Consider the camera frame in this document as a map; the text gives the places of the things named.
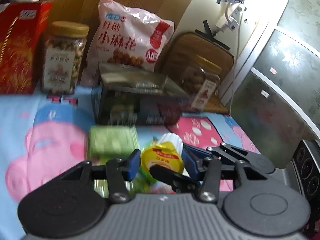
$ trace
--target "electrical outlet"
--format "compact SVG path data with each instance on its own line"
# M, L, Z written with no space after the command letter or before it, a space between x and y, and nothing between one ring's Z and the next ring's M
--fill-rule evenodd
M231 23L227 21L225 14L223 14L218 20L218 22L216 23L217 29L221 32L224 32L226 29L230 29L231 31L236 30L239 24L235 20L235 18L237 15L240 14L241 11L242 11L241 3L230 4L228 8L228 16Z

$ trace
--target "pink plastic bag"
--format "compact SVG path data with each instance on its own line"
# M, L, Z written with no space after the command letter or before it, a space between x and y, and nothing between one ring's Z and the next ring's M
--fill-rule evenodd
M94 75L100 61L154 71L161 50L172 37L174 23L113 0L101 0L99 14L100 26L87 55L87 73Z

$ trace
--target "nut jar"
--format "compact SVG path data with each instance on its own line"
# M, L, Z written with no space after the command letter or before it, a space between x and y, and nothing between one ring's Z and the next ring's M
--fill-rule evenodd
M89 26L56 21L50 32L45 42L42 90L52 94L72 94L78 81Z

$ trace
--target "red box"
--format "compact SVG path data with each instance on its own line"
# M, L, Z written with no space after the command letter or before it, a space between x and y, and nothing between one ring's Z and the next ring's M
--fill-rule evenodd
M51 6L51 1L0 5L0 94L33 93Z

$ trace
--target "yellow foil lid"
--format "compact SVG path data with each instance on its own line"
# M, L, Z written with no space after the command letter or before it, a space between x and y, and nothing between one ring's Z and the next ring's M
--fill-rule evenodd
M88 32L89 26L81 23L56 21L51 25L51 33L55 36L84 38Z
M145 172L153 165L160 165L175 172L183 173L184 165L172 142L153 145L141 153L141 167Z
M211 61L199 56L199 55L196 55L195 58L194 58L195 62L197 62L200 66L204 66L208 69L210 69L211 71L213 71L214 73L216 74L220 74L222 69L216 65L215 63L212 63Z

